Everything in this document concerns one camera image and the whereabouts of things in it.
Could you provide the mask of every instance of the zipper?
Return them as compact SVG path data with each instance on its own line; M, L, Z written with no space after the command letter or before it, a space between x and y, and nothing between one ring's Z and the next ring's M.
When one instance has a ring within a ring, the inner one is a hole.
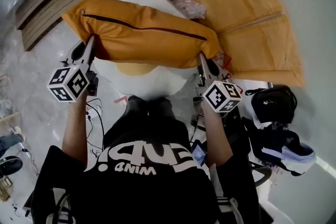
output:
M189 34L189 33L179 31L179 30L174 30L174 29L161 28L161 27L138 28L138 27L135 27L131 24L125 23L121 20L112 19L112 18L109 18L109 17L99 16L99 15L85 14L84 10L81 11L81 15L84 16L84 17L89 17L89 18L93 18L93 19L96 19L96 20L101 20L103 22L109 22L109 23L115 23L115 24L127 26L129 28L136 29L136 30L158 30L158 31L174 33L174 34L178 34L178 35L182 35L182 36L186 36L186 37L192 37L192 38L196 38L196 39L199 39L199 40L207 41L207 39L205 37L202 37L202 36L199 36L199 35L196 35L196 34Z

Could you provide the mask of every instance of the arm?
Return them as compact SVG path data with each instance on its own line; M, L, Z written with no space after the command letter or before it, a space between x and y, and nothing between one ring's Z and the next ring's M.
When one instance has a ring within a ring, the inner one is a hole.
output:
M233 156L224 132L222 119L220 114L213 111L205 100L202 102L202 109L204 112L208 150L206 164L208 167L211 167L213 164L221 166Z
M87 92L76 103L70 103L68 123L62 143L62 151L68 156L88 165L88 148L86 139L85 107Z

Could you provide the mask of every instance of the white wall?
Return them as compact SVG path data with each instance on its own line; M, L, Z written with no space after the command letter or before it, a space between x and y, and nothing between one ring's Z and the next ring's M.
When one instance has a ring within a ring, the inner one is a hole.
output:
M282 0L296 33L307 86L293 89L291 129L336 167L336 0ZM336 209L336 179L318 165L301 177L285 174L270 200L296 224L324 224Z

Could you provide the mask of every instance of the black bag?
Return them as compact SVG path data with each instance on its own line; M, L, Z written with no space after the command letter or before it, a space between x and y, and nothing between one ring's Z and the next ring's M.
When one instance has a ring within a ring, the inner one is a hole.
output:
M297 106L295 95L287 86L275 86L270 89L248 90L245 95L252 97L252 107L259 121L291 123Z

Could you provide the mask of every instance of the orange cloth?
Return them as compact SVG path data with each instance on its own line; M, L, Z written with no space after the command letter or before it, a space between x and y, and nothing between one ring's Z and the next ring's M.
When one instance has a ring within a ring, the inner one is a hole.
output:
M207 7L199 22L215 30L236 78L303 86L291 24L279 0L196 0Z
M84 43L97 39L96 57L174 68L197 66L219 51L216 33L188 19L118 0L83 0L62 18Z

